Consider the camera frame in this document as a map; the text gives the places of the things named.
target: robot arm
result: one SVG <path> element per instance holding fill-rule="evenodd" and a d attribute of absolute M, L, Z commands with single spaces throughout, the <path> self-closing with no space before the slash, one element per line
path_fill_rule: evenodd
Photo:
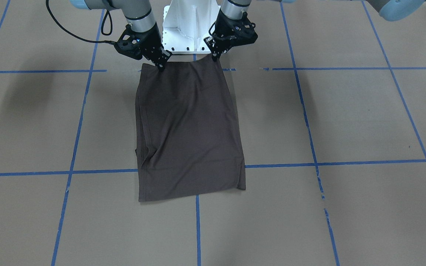
<path fill-rule="evenodd" d="M 159 28 L 149 0 L 70 0 L 83 9 L 121 9 L 128 24 L 115 46 L 120 54 L 140 60 L 151 60 L 159 70 L 165 68 L 172 52 L 162 45 Z M 210 49 L 213 60 L 232 47 L 253 44 L 257 40 L 256 24 L 247 18 L 247 9 L 252 0 L 223 0 L 218 17 L 210 28 L 204 42 Z M 295 0 L 274 0 L 292 3 Z M 407 17 L 426 0 L 366 0 L 385 20 L 395 21 Z"/>
<path fill-rule="evenodd" d="M 151 60 L 159 70 L 165 68 L 172 55 L 162 46 L 159 27 L 152 13 L 149 0 L 71 0 L 83 9 L 121 9 L 128 24 L 119 40 L 114 43 L 116 51 L 136 60 Z"/>
<path fill-rule="evenodd" d="M 256 24 L 247 19 L 251 0 L 223 0 L 216 22 L 210 28 L 210 37 L 203 39 L 216 61 L 232 47 L 253 44 L 257 40 Z"/>

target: black cable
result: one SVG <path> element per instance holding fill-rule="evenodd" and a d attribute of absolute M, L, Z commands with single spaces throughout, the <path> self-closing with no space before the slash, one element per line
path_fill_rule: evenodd
<path fill-rule="evenodd" d="M 47 11 L 49 12 L 49 14 L 50 14 L 50 16 L 52 17 L 52 19 L 54 20 L 54 22 L 62 29 L 62 30 L 64 30 L 64 32 L 66 32 L 66 33 L 68 33 L 68 34 L 70 34 L 70 35 L 72 35 L 73 37 L 75 37 L 76 39 L 78 39 L 78 40 L 82 40 L 82 41 L 84 41 L 84 42 L 90 42 L 90 43 L 92 43 L 92 44 L 115 44 L 116 42 L 113 42 L 113 41 L 92 41 L 92 40 L 87 40 L 87 39 L 84 39 L 84 38 L 82 38 L 82 37 L 78 37 L 78 36 L 76 36 L 75 34 L 73 34 L 73 33 L 71 33 L 71 32 L 69 32 L 67 29 L 65 29 L 64 28 L 64 26 L 62 26 L 62 25 L 60 25 L 60 23 L 57 21 L 57 19 L 54 17 L 54 14 L 52 13 L 52 10 L 50 10 L 50 7 L 49 7 L 49 0 L 45 0 L 45 6 L 47 7 Z"/>
<path fill-rule="evenodd" d="M 216 21 L 215 22 L 213 22 L 213 24 L 212 24 L 212 26 L 210 27 L 210 29 L 208 30 L 208 33 L 210 34 L 210 35 L 212 35 L 213 36 L 213 34 L 212 34 L 212 28 L 213 28 L 213 26 L 214 25 L 216 25 Z"/>
<path fill-rule="evenodd" d="M 105 33 L 105 22 L 106 18 L 109 17 L 109 33 Z M 109 10 L 106 10 L 105 17 L 103 17 L 103 22 L 101 22 L 101 34 L 105 36 L 109 36 L 113 33 L 113 19 L 111 18 L 111 13 L 109 13 Z"/>

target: cloth fold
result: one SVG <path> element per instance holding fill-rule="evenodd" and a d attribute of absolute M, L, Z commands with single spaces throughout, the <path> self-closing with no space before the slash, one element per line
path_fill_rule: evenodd
<path fill-rule="evenodd" d="M 143 64 L 136 93 L 139 201 L 246 188 L 238 119 L 220 62 Z"/>

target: dark brown fabric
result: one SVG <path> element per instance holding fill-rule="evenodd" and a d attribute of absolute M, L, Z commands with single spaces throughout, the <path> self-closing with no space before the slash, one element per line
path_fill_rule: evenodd
<path fill-rule="evenodd" d="M 219 62 L 143 64 L 136 94 L 139 201 L 246 188 L 238 120 Z"/>

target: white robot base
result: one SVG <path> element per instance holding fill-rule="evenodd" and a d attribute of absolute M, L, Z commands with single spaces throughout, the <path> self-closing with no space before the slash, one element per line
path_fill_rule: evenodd
<path fill-rule="evenodd" d="M 219 10 L 216 0 L 172 0 L 164 7 L 164 49 L 173 54 L 209 54 L 203 39 L 210 36 Z"/>

